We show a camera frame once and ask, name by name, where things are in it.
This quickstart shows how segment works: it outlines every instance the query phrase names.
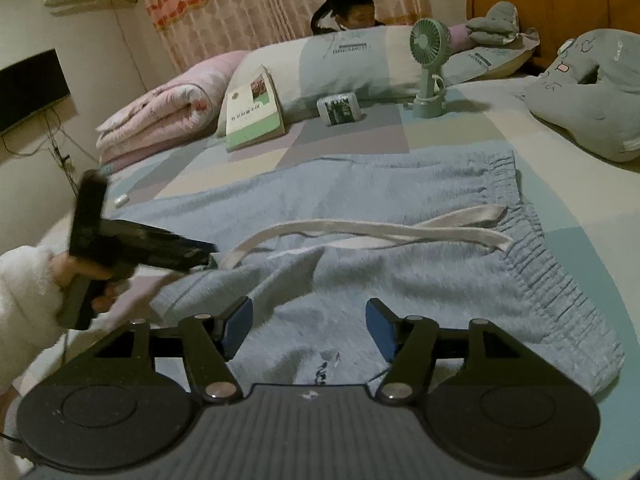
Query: gray stuffed toy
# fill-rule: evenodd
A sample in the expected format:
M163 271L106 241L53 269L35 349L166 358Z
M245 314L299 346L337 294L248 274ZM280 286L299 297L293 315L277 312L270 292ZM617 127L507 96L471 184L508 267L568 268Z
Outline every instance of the gray stuffed toy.
M562 46L525 90L532 114L616 162L640 155L640 36L600 29Z
M489 9L485 18L472 18L465 25L469 37L476 43L503 46L518 37L518 9L511 2L498 2Z

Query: wire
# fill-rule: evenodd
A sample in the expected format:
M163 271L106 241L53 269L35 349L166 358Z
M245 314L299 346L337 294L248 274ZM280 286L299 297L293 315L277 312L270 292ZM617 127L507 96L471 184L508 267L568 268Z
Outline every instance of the wire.
M6 433L0 431L0 437L10 440L11 442L15 442L16 444L22 444L22 441L19 438L15 438L14 436L9 436Z
M148 92L149 89L145 85L145 80L142 79L142 74L140 73L140 69L138 67L138 64L136 63L136 58L133 55L133 51L131 50L131 47L129 46L129 42L127 41L127 37L124 34L124 29L122 28L122 24L120 23L120 17L118 16L118 11L116 10L116 6L113 3L113 0L109 0L109 1L111 2L111 9L113 9L113 13L114 13L114 15L116 17L116 22L118 23L118 28L120 29L120 33L122 35L122 41L127 46L127 50L129 51L129 55L131 56L131 60L133 61L133 66L136 67L136 72L138 72L138 77L140 78L140 82L142 83L142 88L145 89L145 92Z
M51 107L49 108L49 110L51 110L53 112L53 114L56 116L56 119L58 120L58 129L56 131L57 132L61 132L68 140L71 141L71 143L81 152L83 152L87 157L89 157L92 161L94 161L96 164L100 164L100 162L98 162L98 159L95 158L91 153L89 153L86 149L84 149L82 146L80 146L80 144L78 144L76 142L76 140L71 137L63 128L62 126L62 121L60 120L60 116L58 115L58 113L56 112L55 108Z
M6 139L4 138L4 136L2 136L2 145L4 146L5 150L7 150L7 152L13 156L16 156L17 158L27 158L29 156L33 156L36 153L39 153L42 151L42 147L49 142L49 139L45 139L43 140L40 144L38 144L38 147L33 150L32 152L29 153L22 153L22 152L14 152L13 150L9 149L9 147L6 145Z
M49 124L49 119L47 119L46 114L44 114L44 120L47 123L47 137L49 137L49 142L51 142L51 146L53 148L53 151L51 151L51 148L49 148L49 153L51 153L51 156L58 162L60 168L62 168L62 171L65 173L66 179L69 181L71 190L74 192L76 198L78 198L78 184L76 184L76 181L66 167L66 162L68 161L69 156L62 156L58 147L58 143L56 142L56 137L54 136L60 130L60 128L58 128L55 132L52 132L51 125Z

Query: small box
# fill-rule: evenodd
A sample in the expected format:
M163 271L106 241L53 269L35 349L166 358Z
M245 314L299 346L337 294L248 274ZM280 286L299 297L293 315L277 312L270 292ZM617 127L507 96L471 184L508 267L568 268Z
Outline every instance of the small box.
M334 94L318 99L318 112L327 126L354 123L362 118L356 94Z

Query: fan stand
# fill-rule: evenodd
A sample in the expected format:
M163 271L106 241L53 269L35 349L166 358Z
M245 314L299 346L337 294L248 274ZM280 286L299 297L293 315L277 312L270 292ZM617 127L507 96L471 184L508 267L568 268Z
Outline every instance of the fan stand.
M441 88L438 88L436 84L437 79L439 79L442 84ZM420 93L414 99L414 117L433 119L443 115L444 94L445 89L440 70L432 72L428 68L423 67Z

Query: electrical outlet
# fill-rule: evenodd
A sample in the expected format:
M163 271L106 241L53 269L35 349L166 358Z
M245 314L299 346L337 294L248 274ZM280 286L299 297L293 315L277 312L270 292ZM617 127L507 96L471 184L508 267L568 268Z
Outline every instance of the electrical outlet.
M75 174L76 173L76 166L74 165L73 160L71 159L71 157L69 157L66 161L65 161L65 168L66 170L71 173L71 174Z

